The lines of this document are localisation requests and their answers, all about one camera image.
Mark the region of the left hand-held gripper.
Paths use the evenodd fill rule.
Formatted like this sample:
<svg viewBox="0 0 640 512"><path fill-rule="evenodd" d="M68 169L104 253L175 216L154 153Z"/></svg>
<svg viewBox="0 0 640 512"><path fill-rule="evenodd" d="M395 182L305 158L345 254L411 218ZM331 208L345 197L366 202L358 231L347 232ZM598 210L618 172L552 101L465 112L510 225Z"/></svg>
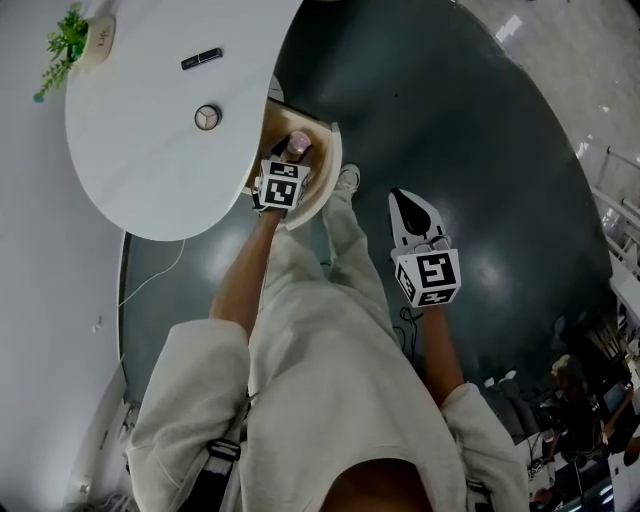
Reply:
<svg viewBox="0 0 640 512"><path fill-rule="evenodd" d="M289 137L271 148L271 159L260 162L258 175L251 187L253 209L291 211L301 202L311 174L312 148L308 147L298 164L289 160Z"/></svg>

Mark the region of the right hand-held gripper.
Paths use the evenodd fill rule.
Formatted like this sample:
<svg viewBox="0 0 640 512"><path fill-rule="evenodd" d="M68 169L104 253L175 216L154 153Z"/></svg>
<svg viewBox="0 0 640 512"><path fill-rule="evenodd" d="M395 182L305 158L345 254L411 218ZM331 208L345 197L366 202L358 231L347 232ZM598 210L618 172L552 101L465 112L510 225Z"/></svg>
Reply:
<svg viewBox="0 0 640 512"><path fill-rule="evenodd" d="M458 251L439 211L404 189L389 194L394 276L413 308L451 303L460 289Z"/></svg>

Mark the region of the large wooden drawer white front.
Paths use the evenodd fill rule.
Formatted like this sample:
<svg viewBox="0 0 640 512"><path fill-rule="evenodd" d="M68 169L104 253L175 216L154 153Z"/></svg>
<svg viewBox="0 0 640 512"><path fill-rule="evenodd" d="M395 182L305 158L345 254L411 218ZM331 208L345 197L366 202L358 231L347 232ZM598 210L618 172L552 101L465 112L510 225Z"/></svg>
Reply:
<svg viewBox="0 0 640 512"><path fill-rule="evenodd" d="M342 167L343 153L341 133L336 122L327 124L268 98L259 150L242 189L243 194L251 194L254 179L259 175L260 160L268 157L274 146L296 130L304 132L311 140L311 173L300 204L285 219L285 226L289 230L297 229L311 220L334 190Z"/></svg>

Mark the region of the round compact case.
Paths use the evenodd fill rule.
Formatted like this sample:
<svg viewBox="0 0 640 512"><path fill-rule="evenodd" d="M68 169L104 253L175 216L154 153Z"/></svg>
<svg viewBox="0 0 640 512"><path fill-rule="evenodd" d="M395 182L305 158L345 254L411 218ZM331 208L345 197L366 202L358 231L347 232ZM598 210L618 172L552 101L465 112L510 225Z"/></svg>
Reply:
<svg viewBox="0 0 640 512"><path fill-rule="evenodd" d="M201 131L213 130L220 124L221 119L221 110L216 105L202 105L194 114L195 125Z"/></svg>

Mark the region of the black rectangular stick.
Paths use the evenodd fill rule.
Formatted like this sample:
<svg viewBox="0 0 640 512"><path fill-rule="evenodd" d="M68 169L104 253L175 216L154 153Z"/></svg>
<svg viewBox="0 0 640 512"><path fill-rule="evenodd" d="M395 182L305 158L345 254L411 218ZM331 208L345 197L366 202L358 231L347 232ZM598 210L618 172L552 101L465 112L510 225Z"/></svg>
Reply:
<svg viewBox="0 0 640 512"><path fill-rule="evenodd" d="M223 52L220 48L210 49L182 60L181 69L189 70L194 67L205 64L207 62L219 59L222 56L223 56Z"/></svg>

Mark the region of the white curved desk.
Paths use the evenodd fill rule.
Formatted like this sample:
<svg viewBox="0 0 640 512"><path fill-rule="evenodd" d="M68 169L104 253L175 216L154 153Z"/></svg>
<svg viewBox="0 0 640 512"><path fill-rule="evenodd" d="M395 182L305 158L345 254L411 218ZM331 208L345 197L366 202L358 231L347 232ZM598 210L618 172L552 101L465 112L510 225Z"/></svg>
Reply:
<svg viewBox="0 0 640 512"><path fill-rule="evenodd" d="M268 88L303 0L87 0L116 21L106 60L67 81L66 133L79 180L111 222L178 241L211 228L251 172ZM189 70L181 61L220 48ZM196 110L216 105L201 131Z"/></svg>

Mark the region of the person's right forearm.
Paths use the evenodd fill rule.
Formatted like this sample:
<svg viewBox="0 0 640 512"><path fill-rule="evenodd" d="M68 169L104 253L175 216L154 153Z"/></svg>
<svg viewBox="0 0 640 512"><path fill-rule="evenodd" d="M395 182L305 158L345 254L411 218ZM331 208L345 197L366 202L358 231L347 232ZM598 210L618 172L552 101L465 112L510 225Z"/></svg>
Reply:
<svg viewBox="0 0 640 512"><path fill-rule="evenodd" d="M465 383L461 365L451 340L445 309L424 310L424 383L441 408L449 395Z"/></svg>

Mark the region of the person's left forearm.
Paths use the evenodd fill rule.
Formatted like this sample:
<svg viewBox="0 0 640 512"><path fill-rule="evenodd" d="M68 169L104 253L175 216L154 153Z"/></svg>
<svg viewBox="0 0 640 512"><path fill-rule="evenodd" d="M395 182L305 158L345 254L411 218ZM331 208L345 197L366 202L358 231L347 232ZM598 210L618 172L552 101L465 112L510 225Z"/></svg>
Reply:
<svg viewBox="0 0 640 512"><path fill-rule="evenodd" d="M258 315L270 250L283 210L267 210L227 270L210 307L211 319L238 324L251 336Z"/></svg>

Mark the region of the person's right shoe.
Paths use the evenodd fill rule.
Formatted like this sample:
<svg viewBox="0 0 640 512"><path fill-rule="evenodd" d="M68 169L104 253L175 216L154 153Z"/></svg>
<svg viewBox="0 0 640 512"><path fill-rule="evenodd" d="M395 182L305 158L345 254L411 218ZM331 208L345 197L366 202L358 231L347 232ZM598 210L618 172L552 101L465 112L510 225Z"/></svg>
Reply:
<svg viewBox="0 0 640 512"><path fill-rule="evenodd" d="M334 190L344 191L353 196L357 192L360 183L361 172L359 167L356 164L347 163L340 170Z"/></svg>

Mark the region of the person's light trousers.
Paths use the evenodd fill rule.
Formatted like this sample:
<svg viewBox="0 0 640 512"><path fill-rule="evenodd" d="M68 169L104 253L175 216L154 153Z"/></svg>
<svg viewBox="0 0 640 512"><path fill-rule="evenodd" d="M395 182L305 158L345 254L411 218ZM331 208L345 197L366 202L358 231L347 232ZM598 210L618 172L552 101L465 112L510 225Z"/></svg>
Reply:
<svg viewBox="0 0 640 512"><path fill-rule="evenodd" d="M312 296L321 302L339 291L330 305L339 311L355 303L366 311L365 322L375 322L396 340L380 276L369 256L367 237L352 206L355 189L337 186L322 209L322 220L330 249L331 270L325 275L310 247L310 226L292 231L276 228L269 254L260 308L266 309L283 290L309 283Z"/></svg>

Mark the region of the person's white sweatshirt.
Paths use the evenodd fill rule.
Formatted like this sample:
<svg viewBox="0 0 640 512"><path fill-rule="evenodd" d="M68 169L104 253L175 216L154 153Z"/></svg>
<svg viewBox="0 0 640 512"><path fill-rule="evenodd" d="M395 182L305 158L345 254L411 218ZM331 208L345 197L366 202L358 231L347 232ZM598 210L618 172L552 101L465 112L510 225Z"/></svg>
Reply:
<svg viewBox="0 0 640 512"><path fill-rule="evenodd" d="M141 512L176 512L238 418L244 512L317 512L340 473L383 458L416 467L434 512L468 512L470 482L495 512L528 512L526 469L478 388L437 404L392 332L326 283L286 287L252 333L170 330L127 450Z"/></svg>

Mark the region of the green plant in cream pot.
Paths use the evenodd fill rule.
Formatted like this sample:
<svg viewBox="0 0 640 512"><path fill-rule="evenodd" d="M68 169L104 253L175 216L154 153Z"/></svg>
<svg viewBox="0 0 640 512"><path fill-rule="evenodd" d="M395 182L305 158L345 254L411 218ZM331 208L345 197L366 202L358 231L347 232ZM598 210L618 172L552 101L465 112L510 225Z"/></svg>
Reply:
<svg viewBox="0 0 640 512"><path fill-rule="evenodd" d="M36 103L43 103L46 94L64 85L72 71L89 70L103 63L114 41L116 21L103 13L87 17L81 2L74 2L46 36L50 63L42 74L42 84L34 94Z"/></svg>

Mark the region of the white metal frame rack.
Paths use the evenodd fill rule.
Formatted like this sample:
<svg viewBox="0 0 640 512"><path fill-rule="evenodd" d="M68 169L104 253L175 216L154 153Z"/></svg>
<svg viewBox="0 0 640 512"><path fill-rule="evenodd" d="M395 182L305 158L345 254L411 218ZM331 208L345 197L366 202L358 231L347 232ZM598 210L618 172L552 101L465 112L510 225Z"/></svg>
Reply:
<svg viewBox="0 0 640 512"><path fill-rule="evenodd" d="M626 197L614 199L603 190L602 185L612 161L630 167L640 178L640 157L629 158L608 145L604 149L598 181L590 186L596 205L605 208L601 224L610 251L640 282L640 198L635 204Z"/></svg>

